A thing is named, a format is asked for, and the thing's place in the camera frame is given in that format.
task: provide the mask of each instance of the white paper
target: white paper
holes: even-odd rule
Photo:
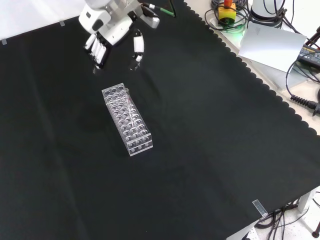
[[[239,55],[287,72],[306,39],[301,34],[250,22]]]
[[[85,0],[0,0],[0,39],[79,16]]]

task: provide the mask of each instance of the clear tape piece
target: clear tape piece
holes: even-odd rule
[[[130,156],[153,147],[152,136],[123,83],[102,90],[105,104]]]
[[[262,204],[260,203],[260,201],[258,199],[254,200],[252,203],[255,206],[255,208],[258,210],[258,212],[261,214],[262,217],[265,217],[266,215],[268,215],[264,206],[262,206]]]

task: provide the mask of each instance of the black tablecloth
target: black tablecloth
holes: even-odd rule
[[[157,30],[136,23],[136,72],[129,37],[94,76],[77,18],[0,47],[1,240],[223,240],[260,217],[252,201],[320,185],[315,131],[175,2]],[[154,144],[133,157],[101,92],[119,83]]]

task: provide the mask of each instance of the table leg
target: table leg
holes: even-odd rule
[[[303,214],[307,211],[309,205],[310,205],[310,202],[312,201],[312,199],[314,198],[316,194],[316,189],[308,192],[307,194],[303,195],[301,198],[300,198],[300,201],[299,201],[299,205],[298,205],[298,211]]]
[[[319,222],[318,227],[316,228],[316,230],[312,233],[312,237],[317,239],[320,236],[319,233],[320,233],[320,222]]]

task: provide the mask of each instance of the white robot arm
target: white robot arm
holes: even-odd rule
[[[138,0],[86,0],[79,21],[91,34],[84,48],[92,57],[94,71],[104,67],[111,49],[121,43],[138,18],[154,29],[160,22],[159,17]],[[134,71],[142,61],[145,43],[140,30],[133,32],[134,56],[130,69]]]

